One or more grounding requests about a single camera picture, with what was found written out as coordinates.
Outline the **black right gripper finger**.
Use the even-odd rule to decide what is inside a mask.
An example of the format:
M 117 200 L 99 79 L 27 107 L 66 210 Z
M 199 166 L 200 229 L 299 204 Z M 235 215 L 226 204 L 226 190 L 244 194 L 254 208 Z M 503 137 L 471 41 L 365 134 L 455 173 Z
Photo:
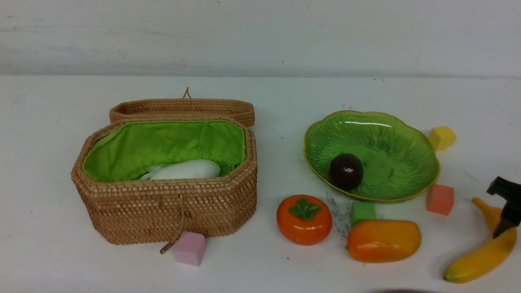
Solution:
M 497 238 L 507 230 L 518 227 L 521 222 L 521 184 L 497 176 L 489 185 L 487 193 L 503 198 L 504 204 L 500 221 L 493 231 L 493 238 Z

